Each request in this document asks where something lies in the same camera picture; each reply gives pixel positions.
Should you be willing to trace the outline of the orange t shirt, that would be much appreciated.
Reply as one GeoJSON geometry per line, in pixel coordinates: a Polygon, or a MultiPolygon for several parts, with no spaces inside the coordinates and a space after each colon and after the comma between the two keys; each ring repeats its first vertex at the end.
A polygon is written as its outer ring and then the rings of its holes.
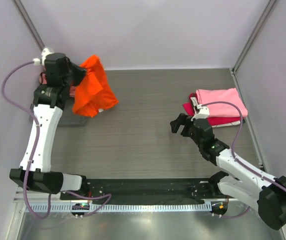
{"type": "Polygon", "coordinates": [[[86,69],[86,76],[75,87],[73,113],[93,118],[116,106],[119,101],[108,83],[100,58],[92,55],[80,66],[86,69]]]}

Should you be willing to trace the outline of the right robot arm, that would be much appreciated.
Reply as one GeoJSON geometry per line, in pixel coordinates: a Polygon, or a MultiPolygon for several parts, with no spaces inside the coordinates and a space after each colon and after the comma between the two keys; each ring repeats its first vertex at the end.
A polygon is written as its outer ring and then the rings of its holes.
{"type": "Polygon", "coordinates": [[[233,197],[258,212],[261,220],[274,230],[286,225],[286,177],[268,174],[235,154],[230,146],[215,137],[207,119],[192,119],[186,114],[170,122],[171,131],[190,137],[201,156],[221,168],[210,178],[208,192],[214,198],[233,197]]]}

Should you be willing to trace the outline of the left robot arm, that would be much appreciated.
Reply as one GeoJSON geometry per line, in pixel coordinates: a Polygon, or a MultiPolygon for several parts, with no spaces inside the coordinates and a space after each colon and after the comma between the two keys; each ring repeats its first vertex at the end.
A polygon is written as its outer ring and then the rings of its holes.
{"type": "Polygon", "coordinates": [[[51,152],[55,132],[70,98],[70,88],[79,85],[86,75],[86,69],[73,64],[63,53],[44,48],[35,63],[43,66],[45,82],[33,93],[33,119],[25,155],[19,168],[12,168],[10,179],[25,191],[57,194],[72,191],[82,200],[89,195],[85,177],[51,171],[51,152]]]}

